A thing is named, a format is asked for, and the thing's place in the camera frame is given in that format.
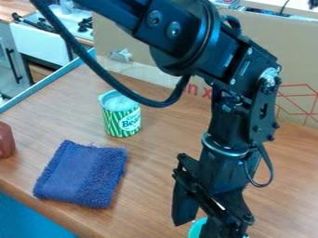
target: can label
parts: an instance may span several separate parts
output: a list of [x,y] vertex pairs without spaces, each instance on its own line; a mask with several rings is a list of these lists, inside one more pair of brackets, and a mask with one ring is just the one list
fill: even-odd
[[112,112],[103,109],[105,131],[119,138],[130,137],[140,130],[140,107],[135,107],[124,112]]
[[140,108],[136,109],[131,114],[124,116],[119,121],[119,127],[125,131],[136,130],[140,127]]

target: white object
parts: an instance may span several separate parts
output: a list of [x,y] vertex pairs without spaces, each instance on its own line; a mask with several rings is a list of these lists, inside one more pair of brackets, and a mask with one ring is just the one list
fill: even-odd
[[132,58],[132,54],[129,53],[129,49],[125,48],[121,51],[112,51],[111,52],[111,59],[117,60],[123,63],[129,63]]
[[61,12],[64,15],[69,15],[73,12],[74,3],[72,0],[60,0]]
[[60,66],[69,63],[65,42],[58,34],[17,23],[11,23],[10,27],[19,53]]

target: handle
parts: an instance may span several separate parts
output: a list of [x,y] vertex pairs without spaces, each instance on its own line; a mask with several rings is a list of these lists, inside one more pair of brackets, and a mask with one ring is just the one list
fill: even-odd
[[14,49],[11,48],[11,49],[8,49],[6,48],[6,53],[7,53],[7,58],[9,59],[9,63],[10,63],[10,66],[11,66],[11,69],[12,69],[12,72],[13,72],[13,75],[16,79],[16,82],[17,84],[20,83],[20,80],[23,78],[22,76],[18,76],[18,73],[17,73],[17,70],[16,70],[16,67],[14,66],[14,63],[13,63],[13,59],[11,58],[11,54],[14,53]]

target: cardboard box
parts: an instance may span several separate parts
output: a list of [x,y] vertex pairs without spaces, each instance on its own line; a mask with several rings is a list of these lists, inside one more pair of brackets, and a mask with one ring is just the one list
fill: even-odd
[[[243,35],[268,49],[283,66],[283,84],[277,99],[277,118],[318,128],[318,22],[291,20],[269,15],[220,9],[220,15],[233,15],[241,21]],[[167,87],[174,87],[176,77],[160,72],[146,45],[125,34],[112,22],[95,15],[96,50],[99,61],[114,72]],[[110,52],[129,48],[133,62],[109,60]],[[187,93],[210,99],[211,89],[195,77]]]

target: floor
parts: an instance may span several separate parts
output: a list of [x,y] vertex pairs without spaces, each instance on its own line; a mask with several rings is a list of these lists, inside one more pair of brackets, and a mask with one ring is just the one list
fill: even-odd
[[76,238],[77,236],[0,191],[0,237]]

